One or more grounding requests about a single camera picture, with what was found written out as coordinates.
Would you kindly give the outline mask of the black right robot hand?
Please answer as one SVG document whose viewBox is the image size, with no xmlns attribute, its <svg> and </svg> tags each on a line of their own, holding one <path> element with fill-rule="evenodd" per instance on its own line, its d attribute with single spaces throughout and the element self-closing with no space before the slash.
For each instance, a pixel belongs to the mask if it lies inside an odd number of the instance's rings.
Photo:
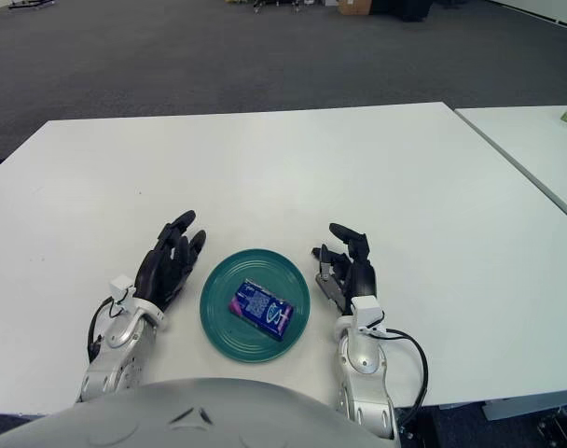
<svg viewBox="0 0 567 448">
<path fill-rule="evenodd" d="M 330 223 L 329 230 L 347 246 L 348 253 L 333 252 L 325 244 L 314 247 L 311 253 L 319 262 L 315 280 L 342 315 L 351 315 L 353 298 L 377 296 L 368 240 L 364 233 L 338 223 Z"/>
</svg>

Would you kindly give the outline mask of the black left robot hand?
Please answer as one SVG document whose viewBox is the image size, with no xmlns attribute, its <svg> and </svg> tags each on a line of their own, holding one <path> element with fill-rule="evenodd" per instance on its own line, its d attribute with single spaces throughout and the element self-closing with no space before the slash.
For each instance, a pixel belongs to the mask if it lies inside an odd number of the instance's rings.
<svg viewBox="0 0 567 448">
<path fill-rule="evenodd" d="M 162 312 L 180 293 L 205 244 L 205 231 L 198 231 L 191 240 L 186 236 L 195 218 L 196 213 L 188 210 L 165 224 L 136 274 L 134 296 L 153 303 Z"/>
</svg>

